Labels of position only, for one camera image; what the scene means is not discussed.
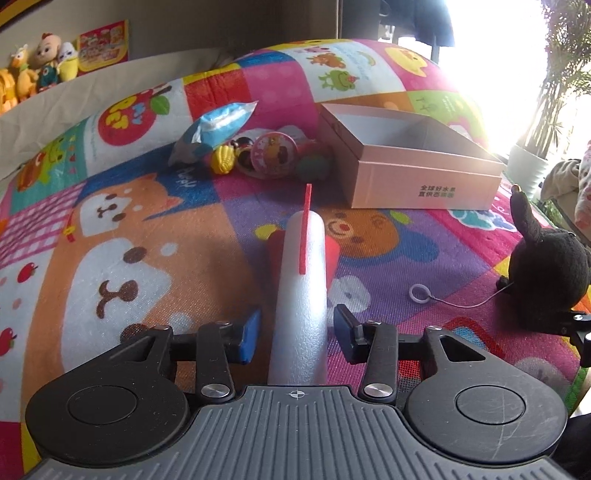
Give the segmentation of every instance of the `potted plant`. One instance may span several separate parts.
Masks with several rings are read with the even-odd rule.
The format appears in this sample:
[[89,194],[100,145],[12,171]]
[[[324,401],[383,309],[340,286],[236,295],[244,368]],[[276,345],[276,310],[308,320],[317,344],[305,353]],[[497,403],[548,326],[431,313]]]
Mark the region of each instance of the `potted plant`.
[[566,100],[591,93],[591,7],[585,0],[541,0],[548,27],[548,65],[529,128],[511,149],[507,176],[533,196],[558,145],[560,111]]

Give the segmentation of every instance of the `wall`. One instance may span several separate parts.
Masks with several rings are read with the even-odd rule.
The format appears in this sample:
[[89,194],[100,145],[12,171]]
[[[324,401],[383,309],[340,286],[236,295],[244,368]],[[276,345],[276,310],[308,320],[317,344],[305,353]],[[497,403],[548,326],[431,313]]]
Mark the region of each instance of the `wall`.
[[340,33],[344,38],[379,38],[380,0],[342,0]]
[[243,54],[283,40],[280,9],[278,0],[53,0],[0,33],[0,58],[33,48],[43,32],[71,41],[124,19],[132,59],[208,47]]
[[281,0],[281,41],[338,38],[338,11],[339,0]]

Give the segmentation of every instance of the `metal screw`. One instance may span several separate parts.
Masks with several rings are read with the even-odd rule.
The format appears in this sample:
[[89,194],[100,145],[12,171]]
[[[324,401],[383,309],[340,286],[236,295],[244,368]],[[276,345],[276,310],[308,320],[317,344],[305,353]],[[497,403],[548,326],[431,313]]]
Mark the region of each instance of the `metal screw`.
[[392,387],[390,387],[390,385],[386,385],[385,383],[370,383],[369,385],[365,386],[363,392],[368,397],[385,398],[392,395],[394,390],[392,390]]
[[230,394],[230,389],[221,383],[210,383],[201,389],[201,394],[209,398],[223,398]]

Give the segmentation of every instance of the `plastic bag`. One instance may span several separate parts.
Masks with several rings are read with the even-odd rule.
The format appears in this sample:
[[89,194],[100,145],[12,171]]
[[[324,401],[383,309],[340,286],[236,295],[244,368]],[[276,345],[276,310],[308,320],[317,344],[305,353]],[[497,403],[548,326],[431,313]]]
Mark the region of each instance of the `plastic bag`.
[[244,127],[257,102],[230,103],[204,113],[174,144],[168,164],[196,163]]

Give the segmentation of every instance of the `pink cardboard box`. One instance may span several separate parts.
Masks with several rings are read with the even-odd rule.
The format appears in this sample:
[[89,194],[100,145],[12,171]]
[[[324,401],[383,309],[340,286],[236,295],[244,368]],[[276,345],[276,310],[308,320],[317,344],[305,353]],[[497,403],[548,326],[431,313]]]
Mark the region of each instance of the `pink cardboard box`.
[[351,208],[488,210],[505,164],[441,122],[384,108],[322,104]]

